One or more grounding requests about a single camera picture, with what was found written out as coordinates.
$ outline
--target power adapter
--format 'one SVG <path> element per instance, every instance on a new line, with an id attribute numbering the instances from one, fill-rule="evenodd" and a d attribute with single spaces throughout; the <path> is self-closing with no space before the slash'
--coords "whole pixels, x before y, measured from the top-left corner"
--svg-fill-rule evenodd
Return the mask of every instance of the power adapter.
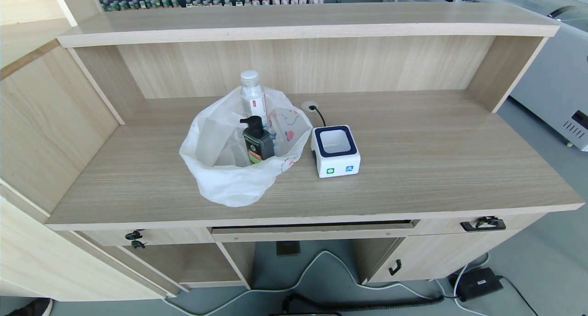
<path id="1" fill-rule="evenodd" d="M 457 278 L 458 276 L 449 277 L 449 282 L 452 287 L 455 287 Z M 456 295 L 464 303 L 471 299 L 500 291 L 502 288 L 502 284 L 500 284 L 500 280 L 494 272 L 490 268 L 483 268 L 462 274 L 462 277 L 459 279 Z"/>

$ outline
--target white bottle cap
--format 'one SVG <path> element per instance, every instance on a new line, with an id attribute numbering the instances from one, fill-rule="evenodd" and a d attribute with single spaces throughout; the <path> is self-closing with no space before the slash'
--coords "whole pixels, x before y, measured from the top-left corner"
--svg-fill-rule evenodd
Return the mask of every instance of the white bottle cap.
<path id="1" fill-rule="evenodd" d="M 241 73 L 241 83 L 243 86 L 253 88 L 259 85 L 259 74 L 255 70 L 246 70 Z"/>

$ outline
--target pump dispenser head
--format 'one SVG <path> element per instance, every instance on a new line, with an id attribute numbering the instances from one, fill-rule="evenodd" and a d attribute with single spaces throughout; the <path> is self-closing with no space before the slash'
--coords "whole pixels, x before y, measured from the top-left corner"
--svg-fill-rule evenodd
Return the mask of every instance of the pump dispenser head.
<path id="1" fill-rule="evenodd" d="M 263 136 L 263 124 L 261 122 L 261 117 L 255 115 L 245 119 L 242 118 L 240 122 L 247 124 L 250 135 L 254 136 L 255 138 L 261 138 L 261 136 Z"/>

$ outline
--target freezer vent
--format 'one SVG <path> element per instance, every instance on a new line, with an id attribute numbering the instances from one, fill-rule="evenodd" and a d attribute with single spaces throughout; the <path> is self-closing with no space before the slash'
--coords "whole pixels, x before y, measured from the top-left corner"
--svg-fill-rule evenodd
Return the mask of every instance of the freezer vent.
<path id="1" fill-rule="evenodd" d="M 578 139 L 580 139 L 580 138 L 582 138 L 582 136 L 584 136 L 584 130 L 582 129 L 581 126 L 576 125 L 576 123 L 574 121 L 567 121 L 563 125 L 563 128 L 565 128 L 566 130 L 571 132 L 572 135 L 577 136 Z"/>

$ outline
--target white scanner box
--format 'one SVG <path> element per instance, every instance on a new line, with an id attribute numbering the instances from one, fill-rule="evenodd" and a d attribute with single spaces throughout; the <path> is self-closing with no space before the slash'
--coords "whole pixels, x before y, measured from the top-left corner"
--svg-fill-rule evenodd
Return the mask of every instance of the white scanner box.
<path id="1" fill-rule="evenodd" d="M 359 172 L 361 157 L 348 125 L 313 128 L 311 150 L 321 178 Z"/>

